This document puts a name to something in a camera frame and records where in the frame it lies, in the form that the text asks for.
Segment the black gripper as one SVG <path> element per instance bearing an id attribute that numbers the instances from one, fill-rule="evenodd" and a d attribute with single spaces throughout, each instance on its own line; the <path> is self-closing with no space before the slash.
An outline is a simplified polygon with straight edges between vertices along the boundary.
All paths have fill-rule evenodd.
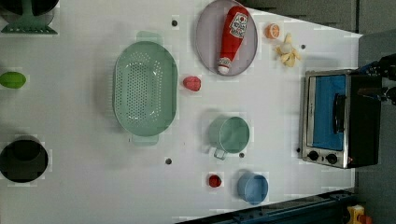
<path id="1" fill-rule="evenodd" d="M 359 69 L 360 75 L 381 77 L 390 81 L 396 80 L 396 54 L 382 57 L 379 61 L 366 64 Z M 358 95 L 368 97 L 380 102 L 391 101 L 396 105 L 396 92 L 394 87 L 363 88 L 358 90 Z"/>

